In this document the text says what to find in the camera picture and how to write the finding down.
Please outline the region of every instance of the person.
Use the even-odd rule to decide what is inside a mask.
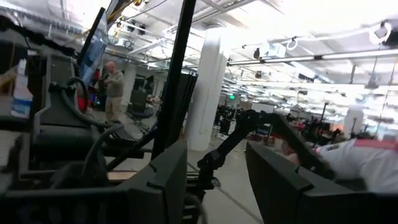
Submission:
[[[395,141],[352,139],[315,150],[335,171],[338,180],[363,179],[368,191],[398,193],[398,144]],[[299,165],[291,148],[282,145],[286,158]]]
[[[106,85],[105,117],[109,122],[119,118],[124,80],[123,73],[116,70],[114,62],[108,62],[105,69],[109,73],[108,78],[104,81]]]

